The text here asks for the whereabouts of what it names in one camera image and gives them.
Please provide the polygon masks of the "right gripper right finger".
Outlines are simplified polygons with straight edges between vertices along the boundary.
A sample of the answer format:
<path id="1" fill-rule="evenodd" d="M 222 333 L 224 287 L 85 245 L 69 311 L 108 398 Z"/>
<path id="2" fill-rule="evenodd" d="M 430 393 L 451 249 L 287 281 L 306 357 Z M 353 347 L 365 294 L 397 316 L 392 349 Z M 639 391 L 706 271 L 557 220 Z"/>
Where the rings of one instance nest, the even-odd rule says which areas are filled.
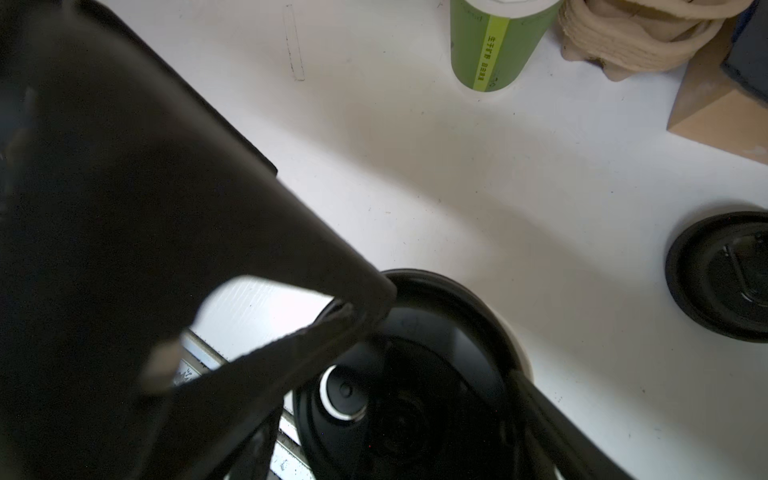
<path id="1" fill-rule="evenodd" d="M 523 429 L 532 434 L 565 479 L 632 479 L 521 371 L 513 370 L 508 374 L 506 387 L 511 403 L 520 415 Z"/>

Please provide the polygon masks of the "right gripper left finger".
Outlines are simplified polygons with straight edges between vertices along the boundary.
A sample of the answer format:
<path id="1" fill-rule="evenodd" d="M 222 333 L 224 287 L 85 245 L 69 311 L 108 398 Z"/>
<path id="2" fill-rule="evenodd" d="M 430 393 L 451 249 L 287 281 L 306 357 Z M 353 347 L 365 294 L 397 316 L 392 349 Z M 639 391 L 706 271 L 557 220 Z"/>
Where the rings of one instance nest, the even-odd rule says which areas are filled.
<path id="1" fill-rule="evenodd" d="M 264 480 L 268 478 L 282 413 L 283 407 L 278 406 L 257 428 L 243 449 L 235 456 L 234 464 L 225 479 Z"/>

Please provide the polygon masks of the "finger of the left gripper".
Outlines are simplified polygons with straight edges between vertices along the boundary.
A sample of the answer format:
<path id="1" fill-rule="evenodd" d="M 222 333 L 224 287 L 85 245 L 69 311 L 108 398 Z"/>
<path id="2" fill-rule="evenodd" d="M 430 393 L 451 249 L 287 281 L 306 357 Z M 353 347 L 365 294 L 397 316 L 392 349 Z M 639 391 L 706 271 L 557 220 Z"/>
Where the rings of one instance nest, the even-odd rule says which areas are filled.
<path id="1" fill-rule="evenodd" d="M 371 333 L 395 286 L 107 7 L 1 5 L 1 475 L 180 479 L 180 337 L 245 276 L 333 297 L 277 345 L 285 394 Z"/>

